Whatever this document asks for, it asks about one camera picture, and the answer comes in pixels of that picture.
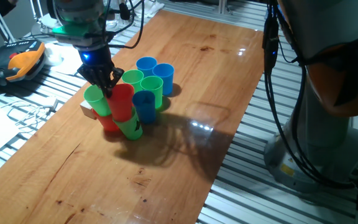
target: green cup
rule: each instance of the green cup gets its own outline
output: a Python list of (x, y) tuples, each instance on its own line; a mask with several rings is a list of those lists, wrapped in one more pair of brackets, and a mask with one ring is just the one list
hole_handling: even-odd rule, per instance
[(143, 72), (139, 70), (129, 70), (122, 75), (124, 83), (131, 84), (134, 87), (135, 93), (142, 90), (140, 82), (143, 80)]
[(151, 91), (155, 96), (155, 109), (162, 105), (162, 85), (163, 81), (160, 77), (146, 77), (140, 83), (144, 90)]
[(143, 134), (143, 129), (140, 125), (140, 121), (137, 117), (136, 109), (134, 107), (132, 107), (132, 117), (130, 120), (125, 122), (118, 122), (115, 120), (113, 121), (129, 140), (139, 139)]
[(109, 116), (111, 114), (109, 105), (103, 95), (103, 92), (96, 85), (89, 86), (84, 92), (84, 99), (100, 116)]

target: white wall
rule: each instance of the white wall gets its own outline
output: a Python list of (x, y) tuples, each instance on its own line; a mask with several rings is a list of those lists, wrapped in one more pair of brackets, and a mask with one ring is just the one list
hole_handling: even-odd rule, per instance
[[(15, 38), (29, 33), (32, 25), (35, 24), (29, 0), (19, 0), (16, 7), (4, 17), (4, 20)], [(0, 35), (0, 46), (3, 44), (4, 39)]]

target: black cable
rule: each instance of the black cable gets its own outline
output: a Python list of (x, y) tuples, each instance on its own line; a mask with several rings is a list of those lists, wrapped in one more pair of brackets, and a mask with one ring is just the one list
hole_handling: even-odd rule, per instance
[(281, 45), (280, 39), (278, 40), (278, 44), (280, 44), (281, 54), (283, 55), (283, 58), (284, 58), (284, 60), (285, 60), (286, 62), (288, 62), (288, 63), (294, 63), (294, 62), (297, 61), (297, 59), (294, 59), (294, 60), (292, 60), (291, 62), (290, 62), (289, 60), (287, 60), (287, 58), (285, 57), (284, 50), (283, 50), (283, 46)]
[(35, 35), (29, 35), (27, 37), (19, 38), (19, 40), (30, 40), (30, 39), (43, 39), (43, 38), (49, 38), (49, 37), (55, 37), (52, 34), (35, 34)]
[(133, 9), (135, 9), (137, 6), (139, 6), (141, 4), (141, 1), (139, 1), (138, 3), (136, 3), (135, 6), (132, 6)]
[(119, 30), (113, 32), (114, 35), (116, 35), (116, 34), (122, 32), (122, 31), (128, 29), (131, 25), (133, 25), (133, 23), (134, 23), (134, 21), (135, 21), (135, 8), (134, 8), (134, 5), (133, 5), (133, 3), (132, 3), (132, 0), (129, 1), (129, 4), (130, 4), (131, 7), (132, 7), (132, 10), (131, 10), (131, 11), (132, 11), (132, 19), (131, 19), (131, 22), (130, 22), (128, 25), (126, 25), (125, 27), (123, 27), (123, 28), (121, 28), (121, 29), (119, 29)]
[[(300, 49), (297, 47), (296, 45), (296, 41), (295, 38), (289, 28), (289, 25), (287, 24), (287, 22), (285, 21), (285, 19), (283, 18), (281, 12), (278, 10), (277, 7), (277, 0), (270, 0), (269, 1), (270, 4), (268, 5), (268, 13), (269, 15), (272, 14), (272, 8), (274, 10), (273, 12), (273, 18), (277, 19), (280, 21), (280, 24), (282, 25), (282, 29), (283, 31), (288, 35), (288, 37), (290, 38), (290, 43), (291, 46), (293, 47), (295, 53), (297, 54), (298, 58), (294, 59), (292, 62), (295, 61), (302, 61), (301, 59), (301, 51)], [(342, 182), (336, 182), (333, 181), (325, 176), (323, 176), (322, 174), (319, 173), (319, 171), (316, 169), (316, 167), (308, 160), (308, 158), (306, 157), (305, 153), (302, 151), (300, 144), (298, 142), (298, 135), (297, 135), (297, 127), (298, 127), (298, 118), (300, 115), (300, 109), (301, 109), (301, 102), (302, 102), (302, 98), (303, 98), (303, 94), (305, 91), (305, 81), (306, 81), (306, 67), (304, 65), (302, 65), (300, 63), (301, 67), (302, 67), (302, 81), (301, 81), (301, 89), (300, 89), (300, 94), (298, 95), (298, 101), (296, 102), (295, 105), (295, 109), (294, 109), (294, 113), (293, 113), (293, 121), (292, 121), (292, 136), (293, 139), (296, 143), (296, 146), (298, 148), (298, 152), (300, 153), (300, 160), (299, 158), (297, 158), (295, 156), (295, 154), (293, 153), (293, 151), (291, 150), (289, 143), (284, 135), (284, 132), (282, 130), (281, 124), (278, 120), (278, 116), (277, 116), (277, 111), (275, 108), (275, 101), (274, 101), (274, 93), (273, 93), (273, 89), (272, 89), (272, 81), (271, 81), (271, 74), (265, 72), (265, 87), (266, 87), (266, 91), (267, 91), (267, 98), (270, 104), (270, 107), (272, 108), (272, 113), (273, 113), (273, 117), (275, 119), (277, 128), (278, 128), (278, 132), (280, 133), (281, 137), (282, 137), (282, 141), (285, 145), (285, 147), (287, 148), (288, 153), (292, 156), (292, 158), (294, 159), (295, 163), (297, 164), (297, 166), (302, 170), (303, 173), (305, 173), (305, 175), (307, 175), (309, 178), (311, 178), (312, 180), (316, 181), (319, 184), (328, 186), (328, 187), (334, 187), (337, 189), (352, 189), (354, 188), (356, 185), (358, 185), (358, 179), (355, 182), (350, 182), (350, 183), (342, 183)]]
[(106, 5), (106, 10), (104, 12), (104, 22), (102, 25), (102, 42), (103, 43), (106, 42), (106, 23), (107, 23), (107, 17), (109, 15), (110, 3), (111, 3), (111, 0), (108, 0), (107, 5)]
[(117, 48), (126, 48), (126, 49), (134, 49), (137, 44), (140, 41), (140, 38), (142, 37), (142, 33), (143, 33), (143, 24), (144, 24), (144, 1), (145, 0), (140, 0), (140, 2), (142, 3), (142, 19), (140, 20), (140, 31), (139, 31), (139, 36), (137, 37), (136, 43), (133, 46), (126, 46), (126, 45), (114, 45), (114, 44), (109, 44), (109, 47), (117, 47)]

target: white cable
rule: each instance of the white cable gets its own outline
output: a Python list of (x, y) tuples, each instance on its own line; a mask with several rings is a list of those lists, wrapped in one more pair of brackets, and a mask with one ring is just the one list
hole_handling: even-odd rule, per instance
[[(51, 107), (50, 106), (37, 106), (33, 103), (29, 103), (26, 102), (24, 100), (17, 100), (17, 101), (13, 101), (10, 103), (7, 103), (6, 105), (2, 106), (1, 108), (4, 108), (6, 106), (10, 106), (11, 110), (9, 110), (9, 112), (7, 114), (9, 114), (13, 109), (14, 106), (15, 107), (23, 107), (23, 106), (27, 106), (32, 108), (30, 111), (28, 111), (23, 118), (19, 119), (18, 121), (15, 122), (15, 125), (17, 126), (18, 129), (23, 129), (23, 128), (28, 128), (32, 125), (35, 124), (35, 128), (38, 125), (38, 122), (40, 119), (42, 119), (42, 117), (44, 117), (45, 115), (47, 115), (50, 112)], [(21, 131), (20, 133), (29, 133), (33, 131), (33, 129), (31, 129), (30, 131)]]

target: wooden table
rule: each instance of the wooden table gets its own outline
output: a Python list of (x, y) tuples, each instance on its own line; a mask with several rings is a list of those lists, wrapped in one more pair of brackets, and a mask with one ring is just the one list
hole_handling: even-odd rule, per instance
[[(136, 41), (135, 36), (128, 45)], [(174, 93), (128, 141), (84, 116), (84, 86), (0, 168), (0, 223), (194, 223), (263, 72), (262, 32), (159, 12), (134, 50)]]

